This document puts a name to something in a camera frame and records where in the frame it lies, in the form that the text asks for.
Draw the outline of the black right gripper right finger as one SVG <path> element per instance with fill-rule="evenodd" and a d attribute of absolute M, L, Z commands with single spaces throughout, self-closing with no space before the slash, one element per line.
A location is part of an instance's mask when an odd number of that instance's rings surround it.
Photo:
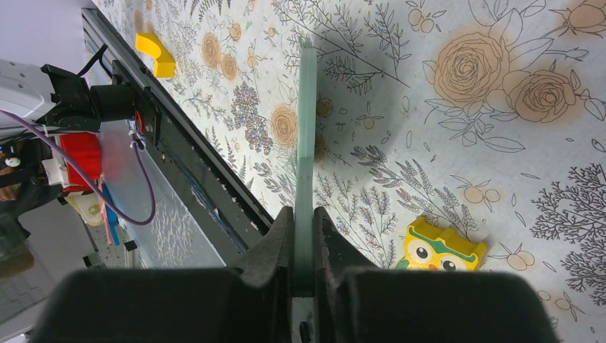
<path fill-rule="evenodd" d="M 513 274 L 382 269 L 314 210 L 318 342 L 556 342 L 530 285 Z"/>

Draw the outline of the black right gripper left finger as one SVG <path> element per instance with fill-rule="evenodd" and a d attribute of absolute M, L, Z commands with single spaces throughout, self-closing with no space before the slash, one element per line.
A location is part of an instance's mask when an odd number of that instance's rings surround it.
<path fill-rule="evenodd" d="M 267 234 L 222 268 L 96 269 L 53 292 L 33 342 L 290 342 L 284 207 Z"/>

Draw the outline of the green hand brush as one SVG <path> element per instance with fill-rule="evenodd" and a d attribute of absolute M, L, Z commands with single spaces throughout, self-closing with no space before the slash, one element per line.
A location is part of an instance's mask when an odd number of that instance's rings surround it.
<path fill-rule="evenodd" d="M 316 131 L 317 50 L 311 39 L 299 43 L 297 109 L 297 184 L 294 208 L 294 296 L 310 297 L 314 291 L 313 166 Z"/>

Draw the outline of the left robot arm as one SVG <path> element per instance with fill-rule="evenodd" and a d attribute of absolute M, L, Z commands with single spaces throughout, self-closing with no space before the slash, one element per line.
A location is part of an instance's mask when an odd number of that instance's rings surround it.
<path fill-rule="evenodd" d="M 102 63 L 107 45 L 75 74 L 50 64 L 36 66 L 1 60 L 1 138 L 26 133 L 9 115 L 36 128 L 59 131 L 98 131 L 101 123 L 130 119 L 136 111 L 136 93 L 113 78 L 111 84 L 89 86 L 84 75 Z"/>

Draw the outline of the yellow owl block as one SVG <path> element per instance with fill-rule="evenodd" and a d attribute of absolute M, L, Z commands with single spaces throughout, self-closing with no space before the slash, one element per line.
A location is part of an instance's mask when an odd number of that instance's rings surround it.
<path fill-rule="evenodd" d="M 473 272 L 479 269 L 487 250 L 484 242 L 470 242 L 454 229 L 440 229 L 418 217 L 407 226 L 404 256 L 394 268 Z"/>

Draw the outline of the red box background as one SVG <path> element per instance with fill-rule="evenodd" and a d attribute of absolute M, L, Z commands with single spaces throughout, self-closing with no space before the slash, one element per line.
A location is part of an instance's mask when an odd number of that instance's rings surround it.
<path fill-rule="evenodd" d="M 81 167 L 95 184 L 101 176 L 101 145 L 99 138 L 90 133 L 72 133 L 59 136 L 59 146 Z M 69 185 L 64 193 L 87 192 L 91 187 L 81 175 L 66 163 Z"/>

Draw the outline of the floral table mat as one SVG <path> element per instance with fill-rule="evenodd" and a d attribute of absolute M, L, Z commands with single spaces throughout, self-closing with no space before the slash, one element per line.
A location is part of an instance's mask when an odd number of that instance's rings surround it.
<path fill-rule="evenodd" d="M 314 199 L 382 267 L 420 215 L 485 241 L 560 342 L 605 340 L 603 1 L 98 1 L 270 213 L 294 203 L 299 43 L 317 53 Z"/>

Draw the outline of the yellow owl paper scrap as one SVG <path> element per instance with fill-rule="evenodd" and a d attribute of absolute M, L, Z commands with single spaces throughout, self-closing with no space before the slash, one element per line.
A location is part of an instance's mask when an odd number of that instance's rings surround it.
<path fill-rule="evenodd" d="M 154 61 L 152 74 L 156 78 L 172 78 L 175 76 L 176 61 L 155 34 L 138 32 L 135 37 L 135 48 Z"/>

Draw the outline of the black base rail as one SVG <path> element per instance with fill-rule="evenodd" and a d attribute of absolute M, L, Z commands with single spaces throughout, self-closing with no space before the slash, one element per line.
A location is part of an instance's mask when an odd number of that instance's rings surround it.
<path fill-rule="evenodd" d="M 127 224 L 144 264 L 159 268 L 248 268 L 275 253 L 272 218 L 254 199 L 144 62 L 96 9 L 82 12 L 86 41 L 106 44 L 113 81 L 130 87 L 143 119 L 145 150 L 136 159 L 124 121 L 102 126 L 106 182 L 116 205 L 147 225 Z"/>

